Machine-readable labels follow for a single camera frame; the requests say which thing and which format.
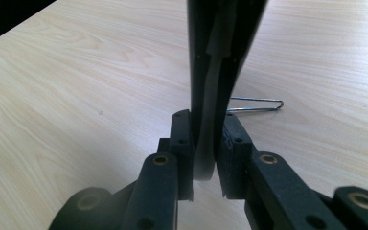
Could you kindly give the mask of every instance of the light wood surface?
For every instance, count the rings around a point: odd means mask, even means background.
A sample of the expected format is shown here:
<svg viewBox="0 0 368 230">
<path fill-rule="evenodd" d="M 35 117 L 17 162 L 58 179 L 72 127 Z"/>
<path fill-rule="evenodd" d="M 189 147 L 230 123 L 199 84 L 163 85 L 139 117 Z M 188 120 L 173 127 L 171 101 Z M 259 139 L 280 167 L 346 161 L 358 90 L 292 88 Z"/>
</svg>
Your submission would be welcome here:
<svg viewBox="0 0 368 230">
<path fill-rule="evenodd" d="M 75 192 L 135 180 L 190 107 L 184 0 L 57 0 L 0 37 L 0 229 L 47 229 Z M 234 95 L 259 150 L 313 189 L 368 189 L 368 1 L 271 0 Z M 248 229 L 215 174 L 178 229 Z"/>
</svg>

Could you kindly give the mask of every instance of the metal wire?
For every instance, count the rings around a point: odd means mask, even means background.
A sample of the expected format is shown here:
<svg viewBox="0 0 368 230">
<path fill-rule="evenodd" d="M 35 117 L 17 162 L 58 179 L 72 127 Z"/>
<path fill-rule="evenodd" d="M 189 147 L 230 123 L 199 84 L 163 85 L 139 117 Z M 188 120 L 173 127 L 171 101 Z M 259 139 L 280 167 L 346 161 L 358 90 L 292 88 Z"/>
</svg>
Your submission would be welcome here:
<svg viewBox="0 0 368 230">
<path fill-rule="evenodd" d="M 258 99 L 258 98 L 232 97 L 231 100 L 251 101 L 251 102 L 261 102 L 261 103 L 278 103 L 280 105 L 277 106 L 277 107 L 231 107 L 231 108 L 227 109 L 227 111 L 229 111 L 229 112 L 237 112 L 237 111 L 277 111 L 285 105 L 285 103 L 282 100 L 278 100 L 278 99 Z"/>
</svg>

